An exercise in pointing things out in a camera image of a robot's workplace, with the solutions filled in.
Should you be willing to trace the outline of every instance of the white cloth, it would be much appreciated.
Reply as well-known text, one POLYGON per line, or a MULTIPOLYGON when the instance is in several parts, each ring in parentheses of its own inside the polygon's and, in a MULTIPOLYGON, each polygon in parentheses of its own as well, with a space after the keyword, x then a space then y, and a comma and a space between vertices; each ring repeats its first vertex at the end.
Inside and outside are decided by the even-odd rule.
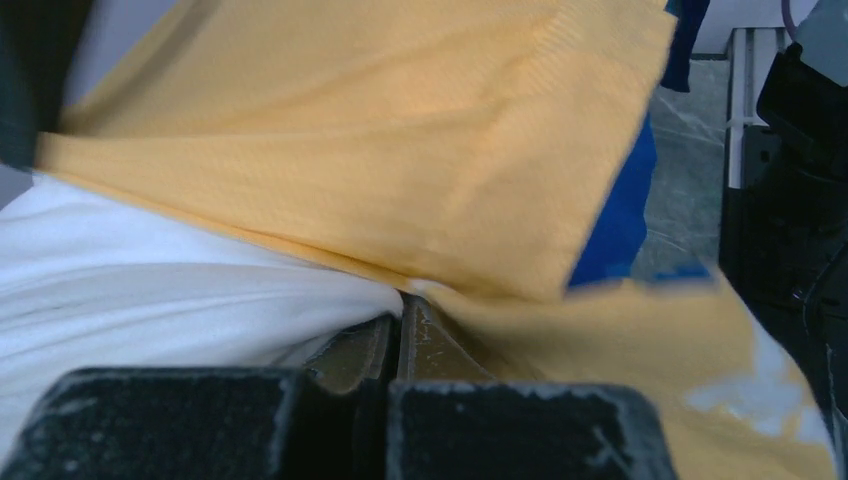
POLYGON ((0 210, 0 460, 69 370, 296 364, 392 288, 38 176, 0 210))

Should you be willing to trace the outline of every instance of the fabric fold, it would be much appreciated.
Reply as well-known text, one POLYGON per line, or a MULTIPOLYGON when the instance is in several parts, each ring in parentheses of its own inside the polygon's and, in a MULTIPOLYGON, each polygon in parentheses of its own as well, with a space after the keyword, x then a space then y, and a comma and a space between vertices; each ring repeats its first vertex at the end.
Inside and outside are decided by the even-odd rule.
POLYGON ((800 372, 720 275, 563 299, 666 65, 664 6, 183 1, 44 136, 40 168, 401 290, 445 285, 419 293, 501 378, 645 393, 683 479, 835 478, 800 372))

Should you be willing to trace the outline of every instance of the black machine part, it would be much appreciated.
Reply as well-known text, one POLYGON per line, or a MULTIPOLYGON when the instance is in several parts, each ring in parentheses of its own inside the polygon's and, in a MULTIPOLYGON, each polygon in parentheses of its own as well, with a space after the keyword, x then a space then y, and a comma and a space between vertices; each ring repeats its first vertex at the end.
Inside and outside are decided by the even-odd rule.
POLYGON ((65 84, 94 0, 0 2, 0 162, 35 166, 39 132, 56 132, 65 84))
POLYGON ((298 369, 70 372, 0 480, 678 478, 638 392, 463 380, 478 369, 435 315, 407 298, 298 369))
POLYGON ((775 221, 818 229, 848 220, 848 88, 801 60, 798 43, 778 53, 757 113, 780 140, 756 187, 775 221))
POLYGON ((848 88, 778 53, 746 127, 741 189, 724 195, 720 263, 810 382, 848 455, 848 88))

